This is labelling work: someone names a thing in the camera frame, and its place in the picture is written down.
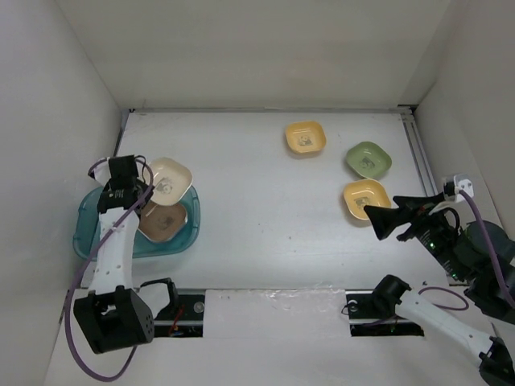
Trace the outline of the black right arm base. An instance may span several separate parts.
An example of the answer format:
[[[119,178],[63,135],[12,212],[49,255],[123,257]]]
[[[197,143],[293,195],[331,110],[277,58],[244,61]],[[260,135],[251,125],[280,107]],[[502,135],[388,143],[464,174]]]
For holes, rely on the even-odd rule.
[[[374,289],[345,291],[341,314],[348,317],[352,337],[424,336],[423,329],[395,314],[395,306],[410,286],[386,275]]]

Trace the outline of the brown panda plate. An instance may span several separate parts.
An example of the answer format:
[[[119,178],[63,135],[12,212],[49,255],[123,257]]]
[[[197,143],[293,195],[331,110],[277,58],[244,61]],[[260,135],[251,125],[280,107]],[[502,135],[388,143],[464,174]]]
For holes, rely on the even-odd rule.
[[[149,202],[141,212],[138,230],[149,241],[164,243],[172,240],[187,223],[187,209],[181,203],[171,206]]]

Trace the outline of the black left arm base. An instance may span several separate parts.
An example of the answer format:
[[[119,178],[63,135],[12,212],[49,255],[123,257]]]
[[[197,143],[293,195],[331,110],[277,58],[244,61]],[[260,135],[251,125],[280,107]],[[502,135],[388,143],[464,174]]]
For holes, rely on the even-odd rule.
[[[170,300],[171,279],[154,282],[165,286],[166,306],[154,318],[155,338],[201,338],[204,328],[205,292],[200,289],[178,289]]]

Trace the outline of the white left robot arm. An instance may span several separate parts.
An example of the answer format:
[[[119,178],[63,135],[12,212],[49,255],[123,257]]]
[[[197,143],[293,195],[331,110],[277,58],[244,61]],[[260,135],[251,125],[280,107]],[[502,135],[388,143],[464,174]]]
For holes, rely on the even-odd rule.
[[[172,318],[179,311],[170,278],[142,284],[158,292],[151,305],[133,286],[135,236],[154,190],[152,177],[142,177],[149,171],[143,158],[134,155],[105,158],[89,171],[103,186],[97,203],[100,240],[90,253],[96,265],[88,294],[76,299],[72,310],[96,354],[150,343],[155,318]]]

